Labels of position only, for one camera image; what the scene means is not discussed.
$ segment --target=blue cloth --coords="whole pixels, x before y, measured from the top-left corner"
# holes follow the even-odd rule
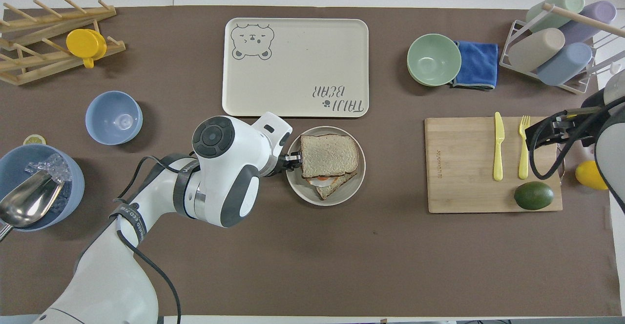
[[[458,75],[451,80],[451,87],[493,90],[497,85],[497,44],[456,41],[456,45],[460,49],[462,65]]]

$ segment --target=beige cup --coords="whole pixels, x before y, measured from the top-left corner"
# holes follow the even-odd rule
[[[519,71],[532,71],[556,55],[564,41],[564,34],[556,28],[533,33],[510,47],[510,65]]]

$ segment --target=green bowl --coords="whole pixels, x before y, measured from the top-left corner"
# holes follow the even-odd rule
[[[447,84],[460,71],[460,50],[449,38],[440,34],[419,37],[408,49],[408,71],[420,84]]]

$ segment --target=black cable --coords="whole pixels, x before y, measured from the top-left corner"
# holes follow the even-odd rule
[[[132,178],[130,179],[130,182],[128,183],[128,186],[125,187],[125,189],[122,191],[122,193],[119,194],[119,196],[116,198],[116,200],[122,200],[121,198],[123,197],[123,195],[125,195],[126,192],[128,192],[128,190],[130,190],[132,184],[134,184],[134,180],[136,180],[137,175],[139,175],[139,170],[141,170],[141,165],[143,165],[143,162],[147,161],[148,159],[152,159],[155,160],[157,162],[158,165],[162,166],[163,168],[171,171],[172,173],[176,173],[178,174],[180,171],[179,170],[175,170],[174,168],[171,168],[170,166],[167,166],[163,163],[163,161],[161,161],[160,159],[157,159],[154,156],[145,156],[143,157],[140,161],[139,164],[137,164],[137,168],[134,170],[134,174],[132,174]]]
[[[620,99],[616,101],[612,101],[608,103],[605,107],[601,108],[600,111],[596,111],[595,113],[592,113],[592,115],[590,115],[587,119],[585,119],[580,124],[580,126],[575,128],[573,130],[574,133],[572,135],[569,135],[569,139],[567,140],[566,144],[560,151],[560,154],[558,154],[558,157],[556,157],[556,161],[551,165],[551,168],[549,168],[549,171],[547,171],[547,173],[544,175],[538,172],[538,169],[536,168],[536,162],[534,162],[534,150],[536,150],[538,136],[547,128],[547,126],[549,126],[552,123],[554,119],[556,119],[557,117],[560,117],[561,115],[566,115],[567,111],[558,112],[550,116],[549,118],[542,120],[541,124],[538,126],[538,128],[534,132],[534,136],[532,137],[532,140],[530,141],[530,144],[528,147],[529,165],[531,166],[534,175],[536,175],[536,177],[539,178],[540,180],[545,180],[551,177],[551,175],[553,175],[553,173],[555,173],[558,170],[558,167],[560,166],[560,164],[562,164],[562,161],[564,160],[564,156],[567,155],[567,153],[569,153],[569,150],[571,150],[575,141],[579,139],[582,135],[584,135],[586,129],[589,126],[591,126],[591,124],[593,124],[598,119],[598,117],[600,117],[605,112],[611,110],[612,108],[614,108],[615,106],[618,106],[619,104],[623,102],[625,102],[625,97],[621,97]]]
[[[141,253],[141,251],[139,251],[135,246],[132,246],[132,244],[125,239],[124,235],[122,234],[121,230],[117,231],[119,240],[121,240],[123,242],[123,244],[125,244],[128,248],[130,248],[134,253],[136,253],[136,255],[138,255],[139,257],[141,257],[142,260],[144,260],[149,266],[151,266],[152,268],[154,268],[154,270],[156,270],[157,273],[159,273],[159,275],[161,275],[161,277],[163,277],[163,279],[165,280],[165,282],[169,285],[169,288],[171,289],[171,292],[174,294],[174,300],[176,300],[176,311],[178,312],[178,321],[176,321],[177,324],[180,324],[180,320],[181,320],[181,316],[182,316],[182,311],[180,309],[180,298],[178,298],[178,292],[176,292],[176,288],[174,287],[174,284],[171,282],[171,280],[167,277],[167,275],[165,274],[164,271],[162,271],[156,264],[154,264],[154,262],[152,262],[146,255],[144,255],[143,253]]]

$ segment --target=metal scoop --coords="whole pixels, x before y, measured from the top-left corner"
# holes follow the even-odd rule
[[[27,178],[0,201],[0,219],[6,223],[0,230],[0,242],[14,227],[25,228],[41,219],[50,209],[65,182],[53,180],[40,170]]]

